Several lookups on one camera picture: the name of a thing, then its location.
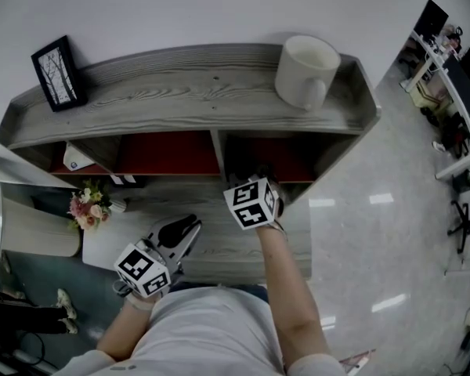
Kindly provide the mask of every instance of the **glossy floor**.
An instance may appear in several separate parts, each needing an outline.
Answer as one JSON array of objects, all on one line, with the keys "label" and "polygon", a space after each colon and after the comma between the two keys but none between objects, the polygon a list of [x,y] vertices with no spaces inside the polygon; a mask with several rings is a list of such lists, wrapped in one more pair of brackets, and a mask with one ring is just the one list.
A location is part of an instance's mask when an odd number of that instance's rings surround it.
[{"label": "glossy floor", "polygon": [[310,285],[338,358],[377,350],[361,374],[447,374],[470,276],[443,276],[459,266],[451,189],[434,177],[450,158],[401,79],[392,67],[376,91],[381,120],[310,194]]}]

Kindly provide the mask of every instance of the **blue jeans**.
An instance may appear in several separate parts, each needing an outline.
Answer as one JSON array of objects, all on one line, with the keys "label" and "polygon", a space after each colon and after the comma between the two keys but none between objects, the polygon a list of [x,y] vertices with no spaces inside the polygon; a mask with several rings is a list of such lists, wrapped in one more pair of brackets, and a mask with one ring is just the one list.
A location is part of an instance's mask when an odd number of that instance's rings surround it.
[{"label": "blue jeans", "polygon": [[[216,284],[202,284],[202,283],[176,283],[169,290],[169,294],[172,292],[189,290],[191,288],[202,288],[202,287],[216,287]],[[236,290],[245,291],[248,294],[254,295],[256,298],[263,300],[268,303],[268,291],[261,285],[253,284],[241,284],[241,285],[230,285],[229,288],[235,288]]]}]

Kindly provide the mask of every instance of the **human arm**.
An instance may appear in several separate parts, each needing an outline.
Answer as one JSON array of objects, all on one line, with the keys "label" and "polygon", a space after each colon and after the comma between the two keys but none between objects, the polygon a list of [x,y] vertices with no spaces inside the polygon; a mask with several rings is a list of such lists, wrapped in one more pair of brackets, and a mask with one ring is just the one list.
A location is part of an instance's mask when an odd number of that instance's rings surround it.
[{"label": "human arm", "polygon": [[[148,299],[134,296],[150,304],[159,299],[159,295]],[[146,333],[152,309],[153,305],[150,305],[149,310],[137,309],[126,299],[124,307],[99,340],[96,349],[103,351],[117,362],[130,358],[137,343]]]},{"label": "human arm", "polygon": [[282,232],[256,229],[265,261],[269,306],[284,362],[289,368],[312,354],[329,354],[315,300]]}]

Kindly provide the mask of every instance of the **white wall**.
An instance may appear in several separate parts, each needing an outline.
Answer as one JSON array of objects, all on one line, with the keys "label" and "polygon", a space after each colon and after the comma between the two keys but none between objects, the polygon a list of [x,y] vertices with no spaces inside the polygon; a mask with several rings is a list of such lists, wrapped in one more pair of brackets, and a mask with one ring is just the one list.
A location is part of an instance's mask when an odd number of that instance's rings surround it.
[{"label": "white wall", "polygon": [[[314,34],[358,56],[373,85],[405,42],[426,0],[0,0],[0,120],[38,84],[30,55],[68,34],[78,66],[179,45],[281,43]],[[459,2],[459,16],[470,1]],[[52,183],[0,147],[10,175]]]}]

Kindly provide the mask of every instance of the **black and white marker cube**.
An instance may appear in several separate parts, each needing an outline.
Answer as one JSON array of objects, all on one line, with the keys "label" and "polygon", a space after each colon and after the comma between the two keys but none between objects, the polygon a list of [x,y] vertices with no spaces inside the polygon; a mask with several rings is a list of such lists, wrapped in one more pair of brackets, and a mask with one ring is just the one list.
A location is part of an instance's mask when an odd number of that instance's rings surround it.
[{"label": "black and white marker cube", "polygon": [[270,188],[266,178],[227,190],[224,194],[228,209],[243,230],[275,220],[278,194]]},{"label": "black and white marker cube", "polygon": [[134,244],[129,244],[121,253],[114,268],[132,290],[145,298],[171,283],[167,267]]}]

